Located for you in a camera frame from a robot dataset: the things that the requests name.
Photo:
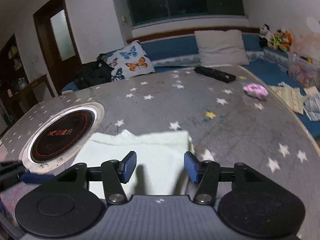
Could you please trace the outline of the black remote control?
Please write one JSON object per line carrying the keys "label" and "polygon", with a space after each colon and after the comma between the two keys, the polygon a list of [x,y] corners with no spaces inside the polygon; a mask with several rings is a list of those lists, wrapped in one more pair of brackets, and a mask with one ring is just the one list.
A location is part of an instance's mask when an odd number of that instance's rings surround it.
{"label": "black remote control", "polygon": [[222,81],[224,83],[231,83],[236,80],[236,76],[233,74],[229,74],[227,72],[223,72],[214,68],[208,67],[196,67],[194,68],[194,72],[197,74],[201,74],[207,77],[211,77],[218,81]]}

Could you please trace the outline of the grey pillow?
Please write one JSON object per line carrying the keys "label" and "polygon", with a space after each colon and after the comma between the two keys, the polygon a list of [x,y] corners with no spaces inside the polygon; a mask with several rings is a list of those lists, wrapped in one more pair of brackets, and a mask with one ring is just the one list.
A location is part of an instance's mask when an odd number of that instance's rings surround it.
{"label": "grey pillow", "polygon": [[194,35],[204,67],[249,64],[241,31],[206,30],[195,31]]}

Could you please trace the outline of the clear plastic toy box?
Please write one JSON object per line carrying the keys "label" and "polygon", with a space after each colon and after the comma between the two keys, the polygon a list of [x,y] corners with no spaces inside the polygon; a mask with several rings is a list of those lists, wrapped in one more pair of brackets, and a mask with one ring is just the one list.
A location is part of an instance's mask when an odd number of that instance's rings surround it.
{"label": "clear plastic toy box", "polygon": [[319,61],[296,53],[289,54],[288,75],[304,88],[319,87]]}

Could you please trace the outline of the orange plush toy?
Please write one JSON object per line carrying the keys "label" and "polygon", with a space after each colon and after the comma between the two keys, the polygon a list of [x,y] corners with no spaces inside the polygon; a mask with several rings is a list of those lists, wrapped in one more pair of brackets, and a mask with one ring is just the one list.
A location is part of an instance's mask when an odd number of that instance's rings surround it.
{"label": "orange plush toy", "polygon": [[292,44],[291,33],[286,30],[285,33],[284,33],[283,38],[284,38],[283,39],[284,40],[284,46],[287,48],[287,50],[289,50],[290,47],[291,47],[291,44]]}

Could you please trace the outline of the panda plush toy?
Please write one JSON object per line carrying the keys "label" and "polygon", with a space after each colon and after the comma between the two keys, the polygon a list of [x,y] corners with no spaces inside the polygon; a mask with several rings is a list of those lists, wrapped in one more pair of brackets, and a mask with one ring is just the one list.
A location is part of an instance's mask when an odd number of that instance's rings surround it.
{"label": "panda plush toy", "polygon": [[261,48],[268,47],[268,44],[271,43],[273,34],[270,32],[270,27],[267,24],[264,24],[260,28],[260,37],[259,37],[259,46]]}

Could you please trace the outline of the dark wooden shelf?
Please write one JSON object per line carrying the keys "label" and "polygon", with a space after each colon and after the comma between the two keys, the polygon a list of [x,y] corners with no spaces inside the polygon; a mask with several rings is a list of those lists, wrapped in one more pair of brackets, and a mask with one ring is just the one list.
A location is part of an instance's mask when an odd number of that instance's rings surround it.
{"label": "dark wooden shelf", "polygon": [[29,81],[13,35],[1,49],[1,135],[39,103],[34,93],[39,87],[55,96],[46,74]]}

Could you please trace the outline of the wooden door with glass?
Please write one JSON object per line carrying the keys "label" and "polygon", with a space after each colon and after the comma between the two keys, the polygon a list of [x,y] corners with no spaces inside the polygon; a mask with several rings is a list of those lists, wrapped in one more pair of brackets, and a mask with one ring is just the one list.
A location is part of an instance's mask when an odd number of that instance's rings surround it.
{"label": "wooden door with glass", "polygon": [[75,80],[81,60],[65,0],[50,0],[33,14],[37,38],[56,92]]}

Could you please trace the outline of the yellow plush toy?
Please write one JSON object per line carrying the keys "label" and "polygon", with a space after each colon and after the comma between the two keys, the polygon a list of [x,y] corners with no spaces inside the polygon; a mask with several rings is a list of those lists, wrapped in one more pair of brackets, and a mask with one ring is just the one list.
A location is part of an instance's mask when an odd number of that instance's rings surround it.
{"label": "yellow plush toy", "polygon": [[287,52],[287,43],[285,42],[285,34],[281,29],[278,29],[270,39],[271,48],[281,52]]}

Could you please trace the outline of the pink cloth bundle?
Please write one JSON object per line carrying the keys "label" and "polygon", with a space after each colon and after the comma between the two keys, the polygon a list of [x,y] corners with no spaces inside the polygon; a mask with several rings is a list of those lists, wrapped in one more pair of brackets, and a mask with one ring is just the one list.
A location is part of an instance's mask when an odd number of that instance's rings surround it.
{"label": "pink cloth bundle", "polygon": [[245,85],[243,87],[243,90],[247,95],[257,98],[260,101],[265,101],[268,97],[267,89],[257,83],[250,83],[248,85]]}

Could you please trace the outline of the blue sofa bench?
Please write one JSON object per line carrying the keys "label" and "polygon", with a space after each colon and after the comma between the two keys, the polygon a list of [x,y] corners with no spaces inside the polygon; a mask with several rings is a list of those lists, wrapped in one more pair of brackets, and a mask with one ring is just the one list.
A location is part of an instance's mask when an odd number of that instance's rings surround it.
{"label": "blue sofa bench", "polygon": [[306,151],[314,138],[300,118],[256,72],[271,72],[259,37],[216,31],[153,41],[134,40],[113,59],[87,66],[67,61],[61,96],[66,107],[99,103],[100,134],[184,133],[195,143],[252,142]]}

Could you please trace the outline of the butterfly print pillow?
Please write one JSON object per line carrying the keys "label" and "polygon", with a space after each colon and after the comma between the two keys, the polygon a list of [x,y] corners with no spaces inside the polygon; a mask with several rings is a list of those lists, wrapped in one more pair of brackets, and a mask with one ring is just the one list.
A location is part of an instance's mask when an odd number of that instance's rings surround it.
{"label": "butterfly print pillow", "polygon": [[155,71],[151,60],[138,40],[118,49],[107,57],[107,64],[113,67],[111,81],[150,74]]}

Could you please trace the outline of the folded cloth pile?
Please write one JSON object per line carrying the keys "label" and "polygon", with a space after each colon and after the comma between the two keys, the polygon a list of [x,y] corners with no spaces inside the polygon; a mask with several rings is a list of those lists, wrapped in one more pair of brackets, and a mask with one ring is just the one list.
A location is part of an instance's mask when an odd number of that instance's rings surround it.
{"label": "folded cloth pile", "polygon": [[306,114],[311,122],[319,121],[319,90],[315,86],[304,88],[306,95],[302,95],[298,87],[293,88],[284,82],[270,88],[295,113]]}

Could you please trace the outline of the pale green shirt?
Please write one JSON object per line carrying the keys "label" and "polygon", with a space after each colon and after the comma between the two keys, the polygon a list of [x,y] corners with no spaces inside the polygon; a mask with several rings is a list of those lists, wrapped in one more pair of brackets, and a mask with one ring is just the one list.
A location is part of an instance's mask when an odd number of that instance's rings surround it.
{"label": "pale green shirt", "polygon": [[98,167],[108,160],[122,160],[130,151],[137,154],[137,166],[123,185],[127,197],[133,194],[179,195],[187,190],[188,175],[184,154],[191,149],[187,131],[134,135],[123,130],[118,135],[94,133],[73,163]]}

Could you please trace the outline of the black bag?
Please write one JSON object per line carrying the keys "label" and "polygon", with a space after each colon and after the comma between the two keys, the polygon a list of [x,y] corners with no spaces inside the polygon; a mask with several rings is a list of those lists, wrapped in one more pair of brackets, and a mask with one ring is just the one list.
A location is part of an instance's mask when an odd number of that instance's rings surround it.
{"label": "black bag", "polygon": [[96,61],[82,64],[80,70],[76,74],[75,85],[78,89],[85,89],[111,82],[112,70],[106,63],[106,54],[100,54]]}

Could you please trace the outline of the round induction cooker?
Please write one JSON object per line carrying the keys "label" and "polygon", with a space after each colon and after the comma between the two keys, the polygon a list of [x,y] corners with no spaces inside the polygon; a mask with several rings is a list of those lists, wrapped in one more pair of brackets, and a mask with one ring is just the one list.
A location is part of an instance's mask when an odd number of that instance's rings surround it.
{"label": "round induction cooker", "polygon": [[33,173],[45,174],[74,158],[100,126],[102,104],[89,102],[68,107],[52,116],[28,139],[19,160]]}

